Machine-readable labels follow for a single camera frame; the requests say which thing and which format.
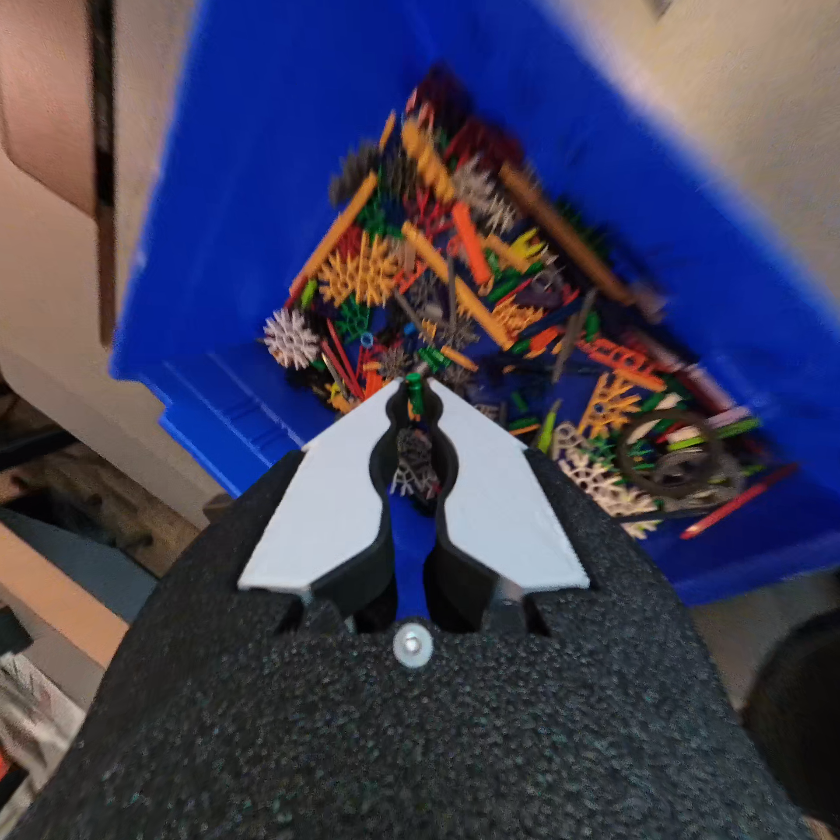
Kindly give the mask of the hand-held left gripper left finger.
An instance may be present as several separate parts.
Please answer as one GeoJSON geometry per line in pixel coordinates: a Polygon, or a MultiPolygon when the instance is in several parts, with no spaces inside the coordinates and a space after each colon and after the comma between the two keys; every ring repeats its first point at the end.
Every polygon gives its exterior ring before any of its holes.
{"type": "Polygon", "coordinates": [[[403,382],[396,380],[303,446],[239,590],[327,600],[350,616],[389,587],[388,492],[402,425],[403,382]]]}

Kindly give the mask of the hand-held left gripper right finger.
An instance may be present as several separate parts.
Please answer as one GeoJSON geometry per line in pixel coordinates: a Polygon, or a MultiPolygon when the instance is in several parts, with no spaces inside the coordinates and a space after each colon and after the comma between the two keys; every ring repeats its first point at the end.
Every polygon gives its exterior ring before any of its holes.
{"type": "Polygon", "coordinates": [[[439,484],[435,542],[423,566],[432,621],[478,632],[496,602],[527,616],[535,595],[589,590],[525,444],[436,379],[424,385],[424,405],[439,484]]]}

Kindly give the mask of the pile of toy pieces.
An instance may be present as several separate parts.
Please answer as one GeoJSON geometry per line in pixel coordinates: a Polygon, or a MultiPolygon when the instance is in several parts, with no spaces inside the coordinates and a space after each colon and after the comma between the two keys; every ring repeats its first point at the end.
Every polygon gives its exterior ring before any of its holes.
{"type": "MultiPolygon", "coordinates": [[[[380,139],[342,158],[338,216],[257,343],[336,417],[409,373],[434,377],[635,539],[681,518],[693,539],[793,477],[760,418],[658,328],[653,293],[528,164],[429,71],[380,139]]],[[[408,419],[390,488],[427,517],[430,450],[425,414],[408,419]]]]}

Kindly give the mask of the blue bin with square tag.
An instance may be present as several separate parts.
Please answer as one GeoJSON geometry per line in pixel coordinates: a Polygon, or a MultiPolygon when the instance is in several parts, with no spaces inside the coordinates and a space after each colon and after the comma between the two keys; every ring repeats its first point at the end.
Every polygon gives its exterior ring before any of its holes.
{"type": "Polygon", "coordinates": [[[336,213],[328,177],[441,62],[551,194],[603,225],[666,323],[799,466],[696,539],[647,541],[701,605],[838,567],[838,316],[741,202],[534,2],[204,2],[111,371],[233,498],[332,422],[257,343],[336,213]]]}

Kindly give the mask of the dark round object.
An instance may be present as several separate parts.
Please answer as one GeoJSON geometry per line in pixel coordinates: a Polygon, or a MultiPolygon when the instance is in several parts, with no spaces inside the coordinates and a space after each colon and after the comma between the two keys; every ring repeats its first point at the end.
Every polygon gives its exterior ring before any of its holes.
{"type": "Polygon", "coordinates": [[[753,682],[742,724],[791,801],[838,837],[838,610],[778,643],[753,682]]]}

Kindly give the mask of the brown wooden bench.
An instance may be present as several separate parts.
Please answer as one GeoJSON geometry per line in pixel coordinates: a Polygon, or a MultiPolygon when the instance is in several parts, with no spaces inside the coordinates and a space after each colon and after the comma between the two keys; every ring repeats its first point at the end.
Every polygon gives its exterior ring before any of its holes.
{"type": "Polygon", "coordinates": [[[117,324],[112,1],[2,1],[2,150],[97,227],[98,333],[117,324]]]}

